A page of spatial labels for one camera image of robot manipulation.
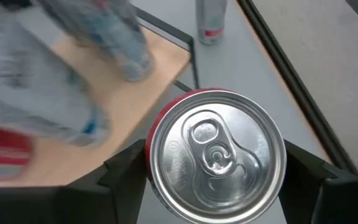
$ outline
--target red label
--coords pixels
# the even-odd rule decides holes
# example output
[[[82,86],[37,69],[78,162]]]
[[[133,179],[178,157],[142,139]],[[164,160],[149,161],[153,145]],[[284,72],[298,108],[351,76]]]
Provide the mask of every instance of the red label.
[[[223,27],[221,27],[218,30],[206,30],[205,31],[205,36],[214,37],[214,36],[217,36],[217,35],[221,34],[222,32],[223,32]]]

